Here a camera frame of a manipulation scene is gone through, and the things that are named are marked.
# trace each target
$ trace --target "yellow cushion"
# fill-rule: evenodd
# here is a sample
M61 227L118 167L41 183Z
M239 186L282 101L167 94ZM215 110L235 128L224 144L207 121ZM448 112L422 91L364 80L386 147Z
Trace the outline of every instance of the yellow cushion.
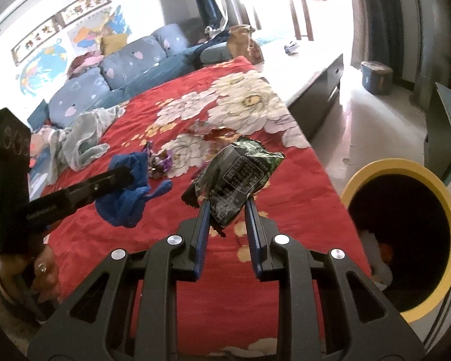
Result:
M102 37L100 50L102 54L108 56L115 53L127 44L128 34L117 34Z

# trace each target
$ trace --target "world map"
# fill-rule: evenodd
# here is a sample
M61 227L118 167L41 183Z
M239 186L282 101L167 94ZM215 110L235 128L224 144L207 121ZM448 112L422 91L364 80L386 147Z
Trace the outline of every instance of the world map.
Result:
M46 47L33 57L20 75L20 91L36 97L45 86L67 71L67 50L58 39L53 46Z
M123 33L130 35L132 31L119 5L112 14L111 8L107 7L104 11L87 18L69 32L69 37L77 55L82 55L88 51L99 50L103 36Z

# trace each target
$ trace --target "blue cloth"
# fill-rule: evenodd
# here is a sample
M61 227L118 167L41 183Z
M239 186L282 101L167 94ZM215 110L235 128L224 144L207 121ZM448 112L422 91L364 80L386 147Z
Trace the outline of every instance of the blue cloth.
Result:
M33 179L37 174L44 174L48 172L51 162L50 147L44 148L39 155L32 157L35 160L35 165L30 170L30 179Z
M97 198L95 208L100 217L114 227L133 228L142 219L147 201L168 193L172 189L172 182L162 181L158 188L149 194L149 159L145 151L112 157L109 170L123 165L130 169L133 183L126 189Z

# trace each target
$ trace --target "human hand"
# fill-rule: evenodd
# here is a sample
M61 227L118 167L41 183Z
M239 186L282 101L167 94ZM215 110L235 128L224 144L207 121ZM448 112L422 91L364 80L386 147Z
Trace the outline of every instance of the human hand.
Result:
M13 276L22 273L29 264L34 265L35 279L31 291L38 294L38 302L57 298L60 294L59 267L50 246L45 245L42 253L34 260L32 257L18 254L0 254L0 285L5 297L11 302L22 302L20 291Z

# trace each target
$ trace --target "red floral bedspread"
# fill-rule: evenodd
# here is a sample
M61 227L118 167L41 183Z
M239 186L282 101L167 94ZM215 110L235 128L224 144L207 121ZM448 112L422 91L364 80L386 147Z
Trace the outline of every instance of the red floral bedspread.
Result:
M181 195L191 175L210 157L209 142L186 133L197 119L224 125L248 135L286 159L262 189L256 203L261 215L310 249L327 252L339 247L361 267L369 266L346 209L332 188L309 143L270 85L251 72L246 59L201 69L130 101L126 113L103 137L109 151L85 170L64 172L53 189L63 188L107 170L113 155L153 147L171 149L171 192L147 203L142 221L133 229L114 228L102 220L94 205L66 218L49 244L60 265L62 298L116 248L129 252L148 249L174 233L179 223L197 210ZM259 283L250 255L241 214L225 229L227 237L210 232L202 278L177 286L178 340L181 353L205 355L225 347L249 349L249 355L269 352L276 338L278 285Z

